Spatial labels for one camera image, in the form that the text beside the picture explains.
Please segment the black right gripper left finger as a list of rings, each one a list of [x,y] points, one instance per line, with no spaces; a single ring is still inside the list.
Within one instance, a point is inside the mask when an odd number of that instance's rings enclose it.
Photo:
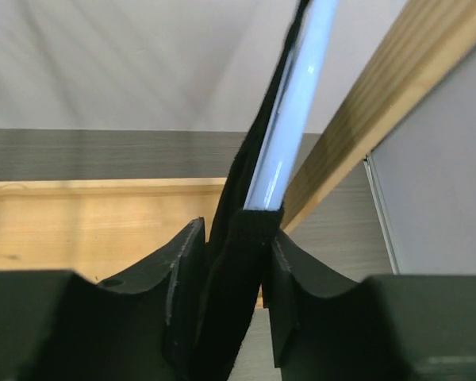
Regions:
[[[0,271],[0,380],[185,380],[205,274],[205,222],[100,283]]]

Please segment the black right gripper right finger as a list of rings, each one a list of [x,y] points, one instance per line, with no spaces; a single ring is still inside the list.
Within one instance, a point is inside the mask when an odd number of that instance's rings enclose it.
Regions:
[[[264,293],[284,380],[476,380],[476,275],[357,283],[280,233]]]

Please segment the black tank top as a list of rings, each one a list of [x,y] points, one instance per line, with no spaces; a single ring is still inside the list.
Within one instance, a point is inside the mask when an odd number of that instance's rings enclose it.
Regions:
[[[287,31],[277,67],[263,102],[230,167],[205,246],[209,269],[202,292],[197,340],[185,380],[226,380],[236,362],[255,312],[259,286],[270,260],[271,245],[283,216],[246,210],[245,199],[278,95],[289,52],[308,6],[300,1]]]

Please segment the light blue hanger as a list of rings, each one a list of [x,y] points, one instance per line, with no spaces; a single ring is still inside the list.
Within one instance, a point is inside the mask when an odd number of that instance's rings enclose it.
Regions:
[[[251,178],[246,210],[278,210],[286,194],[309,117],[337,0],[301,1],[286,38],[286,62]]]

